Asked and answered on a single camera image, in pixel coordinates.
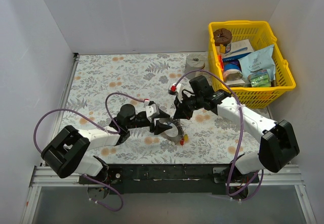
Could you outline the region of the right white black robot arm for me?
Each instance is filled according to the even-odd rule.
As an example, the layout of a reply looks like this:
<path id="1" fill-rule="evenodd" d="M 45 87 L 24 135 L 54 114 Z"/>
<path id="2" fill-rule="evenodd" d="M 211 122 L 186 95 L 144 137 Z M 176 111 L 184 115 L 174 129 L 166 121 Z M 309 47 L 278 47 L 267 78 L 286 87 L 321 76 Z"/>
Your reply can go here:
<path id="1" fill-rule="evenodd" d="M 242 126 L 260 144 L 258 151 L 241 155 L 229 169 L 234 182 L 243 181 L 248 173 L 258 170 L 277 173 L 300 153 L 293 127 L 288 121 L 276 122 L 238 105 L 234 96 L 222 89 L 215 91 L 202 75 L 190 80 L 189 84 L 193 90 L 190 96 L 185 94 L 181 84 L 175 83 L 169 89 L 169 93 L 176 96 L 175 119 L 190 119 L 198 109 L 212 111 Z"/>

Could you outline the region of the large silver keyring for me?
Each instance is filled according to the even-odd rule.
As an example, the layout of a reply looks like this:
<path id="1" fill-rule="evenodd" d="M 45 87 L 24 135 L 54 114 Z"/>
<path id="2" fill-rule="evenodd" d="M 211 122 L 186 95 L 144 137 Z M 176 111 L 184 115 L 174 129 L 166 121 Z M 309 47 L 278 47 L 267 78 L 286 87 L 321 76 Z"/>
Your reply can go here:
<path id="1" fill-rule="evenodd" d="M 173 118 L 163 118 L 159 120 L 161 123 L 171 126 L 171 129 L 168 129 L 160 134 L 164 139 L 179 145 L 184 138 L 184 130 L 181 125 L 180 119 Z"/>

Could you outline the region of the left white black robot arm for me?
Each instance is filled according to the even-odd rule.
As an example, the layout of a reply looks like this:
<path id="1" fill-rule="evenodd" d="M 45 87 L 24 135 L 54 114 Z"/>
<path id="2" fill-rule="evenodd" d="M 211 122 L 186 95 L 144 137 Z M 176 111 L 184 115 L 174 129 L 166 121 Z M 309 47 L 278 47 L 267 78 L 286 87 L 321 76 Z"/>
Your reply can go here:
<path id="1" fill-rule="evenodd" d="M 145 111 L 136 113 L 131 104 L 121 106 L 114 121 L 104 129 L 78 130 L 71 125 L 64 127 L 42 150 L 45 163 L 60 177 L 73 173 L 90 175 L 94 182 L 101 184 L 107 180 L 107 164 L 97 156 L 86 156 L 88 150 L 102 146 L 117 146 L 130 137 L 131 128 L 149 127 L 154 135 L 172 129 L 160 119 L 170 115 L 150 101 Z"/>

